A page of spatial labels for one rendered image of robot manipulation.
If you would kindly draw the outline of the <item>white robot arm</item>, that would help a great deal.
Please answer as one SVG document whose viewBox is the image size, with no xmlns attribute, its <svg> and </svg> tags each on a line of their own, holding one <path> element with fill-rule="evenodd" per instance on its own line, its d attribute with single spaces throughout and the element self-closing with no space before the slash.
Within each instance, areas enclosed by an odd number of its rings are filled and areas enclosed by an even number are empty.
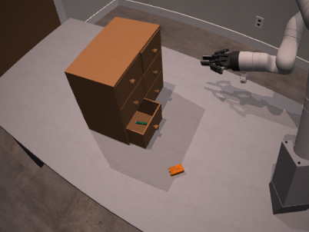
<svg viewBox="0 0 309 232">
<path fill-rule="evenodd" d="M 305 27 L 309 30 L 309 0 L 296 0 L 296 2 L 300 11 L 287 23 L 277 56 L 240 51 L 238 65 L 241 71 L 241 83 L 247 82 L 249 71 L 266 71 L 279 75 L 289 75 L 294 71 L 295 58 L 301 46 Z M 304 106 L 294 142 L 294 153 L 309 160 L 309 72 Z"/>
</svg>

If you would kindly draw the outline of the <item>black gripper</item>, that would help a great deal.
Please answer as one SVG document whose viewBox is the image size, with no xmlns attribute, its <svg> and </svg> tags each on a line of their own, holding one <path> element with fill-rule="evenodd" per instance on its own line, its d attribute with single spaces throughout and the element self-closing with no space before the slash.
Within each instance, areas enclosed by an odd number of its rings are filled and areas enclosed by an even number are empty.
<svg viewBox="0 0 309 232">
<path fill-rule="evenodd" d="M 212 71 L 215 71 L 220 75 L 223 74 L 222 71 L 224 69 L 240 71 L 238 65 L 239 53 L 239 51 L 233 51 L 232 53 L 229 53 L 229 49 L 226 48 L 220 51 L 216 51 L 213 55 L 203 55 L 203 60 L 201 60 L 200 63 L 203 66 L 210 66 Z"/>
</svg>

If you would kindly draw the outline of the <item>brown wooden chest of drawers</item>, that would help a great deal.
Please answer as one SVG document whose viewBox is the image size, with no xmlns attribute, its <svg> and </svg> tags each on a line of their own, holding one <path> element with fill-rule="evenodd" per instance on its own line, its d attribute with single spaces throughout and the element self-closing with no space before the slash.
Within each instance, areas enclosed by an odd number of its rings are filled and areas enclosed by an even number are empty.
<svg viewBox="0 0 309 232">
<path fill-rule="evenodd" d="M 159 28 L 114 17 L 65 70 L 90 130 L 130 144 L 115 85 Z"/>
</svg>

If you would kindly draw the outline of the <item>dark brown drawer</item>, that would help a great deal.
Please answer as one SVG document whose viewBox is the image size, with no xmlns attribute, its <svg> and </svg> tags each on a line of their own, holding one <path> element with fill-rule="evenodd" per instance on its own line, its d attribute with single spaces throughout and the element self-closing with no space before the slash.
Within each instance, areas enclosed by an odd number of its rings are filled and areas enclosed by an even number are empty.
<svg viewBox="0 0 309 232">
<path fill-rule="evenodd" d="M 159 51 L 158 55 L 156 56 L 154 61 L 151 63 L 148 70 L 143 75 L 145 94 L 147 94 L 149 88 L 155 81 L 160 71 L 161 71 L 161 51 Z"/>
<path fill-rule="evenodd" d="M 121 108 L 121 114 L 125 123 L 125 127 L 130 121 L 131 117 L 135 113 L 139 104 L 143 100 L 145 94 L 143 89 L 142 79 L 138 82 L 137 86 L 129 96 L 128 100 L 125 102 L 123 107 Z"/>
<path fill-rule="evenodd" d="M 116 94 L 118 97 L 118 102 L 121 106 L 124 104 L 135 85 L 141 78 L 141 66 L 139 55 L 132 62 L 128 70 L 123 74 L 119 82 L 115 85 Z"/>
<path fill-rule="evenodd" d="M 161 50 L 161 35 L 159 28 L 140 52 L 143 75 L 148 70 L 149 66 L 154 61 L 155 57 L 157 56 L 160 50 Z"/>
<path fill-rule="evenodd" d="M 138 110 L 125 128 L 129 143 L 146 149 L 162 120 L 161 103 L 144 98 Z M 147 125 L 136 124 L 136 121 L 147 122 Z"/>
<path fill-rule="evenodd" d="M 160 93 L 160 90 L 162 89 L 162 71 L 160 72 L 159 76 L 156 78 L 154 84 L 151 86 L 150 90 L 146 94 L 146 98 L 154 101 L 158 94 Z"/>
</svg>

